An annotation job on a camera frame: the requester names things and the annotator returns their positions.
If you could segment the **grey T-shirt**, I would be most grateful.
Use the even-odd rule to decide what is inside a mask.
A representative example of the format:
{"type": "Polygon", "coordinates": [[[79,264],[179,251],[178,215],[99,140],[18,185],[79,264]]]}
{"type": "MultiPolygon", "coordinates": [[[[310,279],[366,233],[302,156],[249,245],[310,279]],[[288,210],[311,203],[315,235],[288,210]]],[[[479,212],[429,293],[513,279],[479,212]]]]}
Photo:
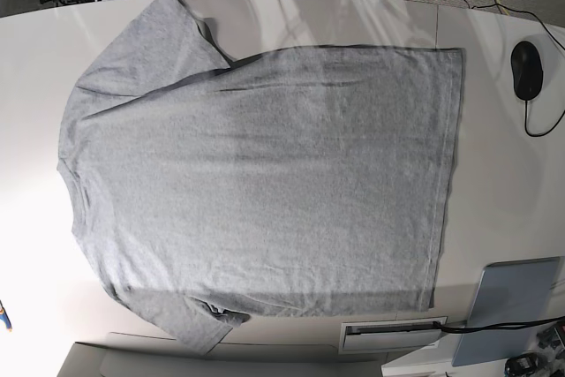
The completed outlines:
{"type": "Polygon", "coordinates": [[[199,355],[253,316],[422,312],[463,66],[381,46],[230,63],[154,0],[66,104],[73,235],[111,298],[199,355]]]}

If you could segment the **black computer mouse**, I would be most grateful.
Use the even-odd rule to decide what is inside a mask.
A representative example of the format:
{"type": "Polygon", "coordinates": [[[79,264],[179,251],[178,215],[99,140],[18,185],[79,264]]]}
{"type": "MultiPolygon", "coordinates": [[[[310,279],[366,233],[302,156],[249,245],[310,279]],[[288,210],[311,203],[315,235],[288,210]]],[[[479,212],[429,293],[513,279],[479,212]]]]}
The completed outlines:
{"type": "Polygon", "coordinates": [[[543,87],[544,70],[536,46],[520,41],[512,50],[510,65],[516,97],[524,102],[535,99],[543,87]]]}

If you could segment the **grey laptop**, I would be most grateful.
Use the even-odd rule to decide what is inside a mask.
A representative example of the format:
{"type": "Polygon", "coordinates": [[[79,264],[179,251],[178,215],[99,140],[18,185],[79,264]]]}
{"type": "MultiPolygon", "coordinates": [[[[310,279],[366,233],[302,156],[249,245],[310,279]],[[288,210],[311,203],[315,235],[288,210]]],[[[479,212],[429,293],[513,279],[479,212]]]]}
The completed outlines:
{"type": "MultiPolygon", "coordinates": [[[[466,326],[539,320],[546,310],[560,262],[559,257],[553,257],[486,266],[466,326]]],[[[451,365],[472,366],[514,357],[525,350],[530,339],[529,329],[483,330],[463,335],[451,365]]]]}

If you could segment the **blue orange tool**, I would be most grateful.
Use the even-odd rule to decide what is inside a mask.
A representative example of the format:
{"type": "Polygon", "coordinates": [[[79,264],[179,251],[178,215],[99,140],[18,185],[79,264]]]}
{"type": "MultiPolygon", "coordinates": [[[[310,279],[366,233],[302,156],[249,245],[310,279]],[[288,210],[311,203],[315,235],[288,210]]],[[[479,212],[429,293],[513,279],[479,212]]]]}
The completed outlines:
{"type": "Polygon", "coordinates": [[[5,325],[7,331],[12,332],[11,321],[2,303],[0,303],[0,321],[5,325]]]}

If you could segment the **black device blue trim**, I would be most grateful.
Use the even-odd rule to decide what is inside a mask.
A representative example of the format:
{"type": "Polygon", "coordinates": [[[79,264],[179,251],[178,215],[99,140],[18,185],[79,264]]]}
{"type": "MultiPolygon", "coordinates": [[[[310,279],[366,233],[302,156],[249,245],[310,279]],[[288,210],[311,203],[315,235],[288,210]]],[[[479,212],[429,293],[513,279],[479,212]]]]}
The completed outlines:
{"type": "Polygon", "coordinates": [[[522,355],[509,358],[504,366],[506,377],[532,376],[546,366],[547,361],[543,356],[535,352],[527,352],[522,355]]]}

